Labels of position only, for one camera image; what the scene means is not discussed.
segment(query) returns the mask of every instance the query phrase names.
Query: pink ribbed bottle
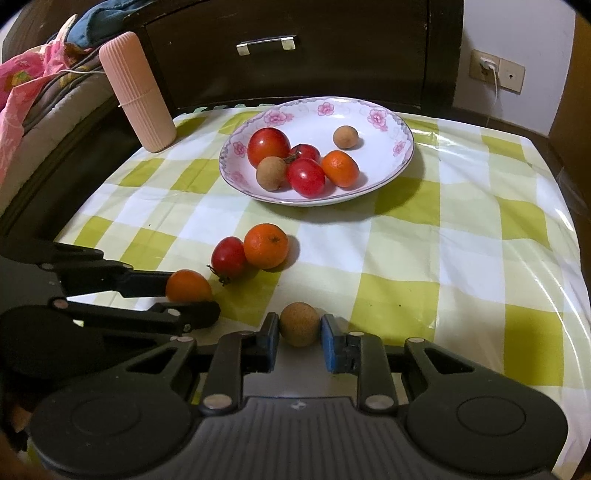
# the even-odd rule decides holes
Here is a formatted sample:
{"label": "pink ribbed bottle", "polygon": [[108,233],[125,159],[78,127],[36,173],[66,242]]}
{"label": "pink ribbed bottle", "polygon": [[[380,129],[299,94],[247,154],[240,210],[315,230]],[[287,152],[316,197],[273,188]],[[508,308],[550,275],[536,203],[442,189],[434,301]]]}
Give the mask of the pink ribbed bottle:
{"label": "pink ribbed bottle", "polygon": [[177,131],[138,36],[126,32],[108,41],[99,58],[142,146],[152,153],[168,147]]}

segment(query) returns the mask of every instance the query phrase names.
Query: dark wooden drawer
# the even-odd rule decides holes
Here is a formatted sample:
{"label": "dark wooden drawer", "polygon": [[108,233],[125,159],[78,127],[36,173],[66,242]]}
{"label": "dark wooden drawer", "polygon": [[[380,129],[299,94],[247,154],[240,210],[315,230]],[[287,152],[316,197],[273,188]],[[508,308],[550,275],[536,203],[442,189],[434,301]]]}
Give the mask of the dark wooden drawer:
{"label": "dark wooden drawer", "polygon": [[[419,106],[427,0],[207,0],[146,25],[177,109],[342,95]],[[296,49],[236,45],[296,35]]]}

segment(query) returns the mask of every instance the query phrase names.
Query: yellow and white tablecloth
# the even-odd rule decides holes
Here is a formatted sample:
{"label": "yellow and white tablecloth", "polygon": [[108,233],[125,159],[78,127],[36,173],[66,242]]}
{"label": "yellow and white tablecloth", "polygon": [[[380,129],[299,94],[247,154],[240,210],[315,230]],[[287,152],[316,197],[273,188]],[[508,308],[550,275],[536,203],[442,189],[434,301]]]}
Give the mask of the yellow and white tablecloth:
{"label": "yellow and white tablecloth", "polygon": [[[339,205],[268,205],[231,189],[217,164],[228,136],[264,108],[177,118],[177,142],[134,154],[59,240],[136,269],[207,276],[222,238],[275,223],[292,236],[287,264],[225,288],[212,279],[222,318],[198,338],[256,329],[293,301],[386,343],[422,336],[555,399],[569,421],[555,472],[569,478],[591,436],[591,313],[573,222],[532,143],[401,115],[417,148],[390,184]],[[85,301],[146,309],[153,300]]]}

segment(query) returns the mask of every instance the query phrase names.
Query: floral plate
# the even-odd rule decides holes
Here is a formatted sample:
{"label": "floral plate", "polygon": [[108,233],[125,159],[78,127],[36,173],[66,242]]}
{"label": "floral plate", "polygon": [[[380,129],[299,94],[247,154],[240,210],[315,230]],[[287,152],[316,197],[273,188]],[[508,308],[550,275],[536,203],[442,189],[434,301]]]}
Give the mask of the floral plate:
{"label": "floral plate", "polygon": [[[256,182],[256,170],[246,155],[248,141],[257,130],[282,130],[291,146],[308,143],[326,155],[338,150],[334,131],[350,125],[359,132],[357,147],[346,150],[359,165],[359,178],[341,189],[326,181],[324,191],[307,198],[287,186],[267,192]],[[220,153],[223,179],[239,192],[268,203],[318,206],[345,202],[386,185],[402,172],[413,156],[414,140],[408,125],[395,113],[375,103],[343,97],[305,98],[261,112],[242,124],[224,143]]]}

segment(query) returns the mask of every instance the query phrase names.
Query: orange fruit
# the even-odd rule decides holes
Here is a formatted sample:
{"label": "orange fruit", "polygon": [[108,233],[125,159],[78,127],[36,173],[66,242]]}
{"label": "orange fruit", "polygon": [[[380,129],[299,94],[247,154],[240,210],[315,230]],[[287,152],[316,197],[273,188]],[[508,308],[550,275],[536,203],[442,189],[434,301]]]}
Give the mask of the orange fruit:
{"label": "orange fruit", "polygon": [[212,300],[212,288],[207,279],[193,270],[179,270],[166,282],[166,296],[170,301]]}
{"label": "orange fruit", "polygon": [[333,150],[320,162],[324,174],[337,187],[350,187],[359,177],[359,167],[349,155]]}
{"label": "orange fruit", "polygon": [[281,265],[290,249],[289,240],[283,230],[271,223],[252,227],[244,237],[244,253],[253,266],[269,270]]}

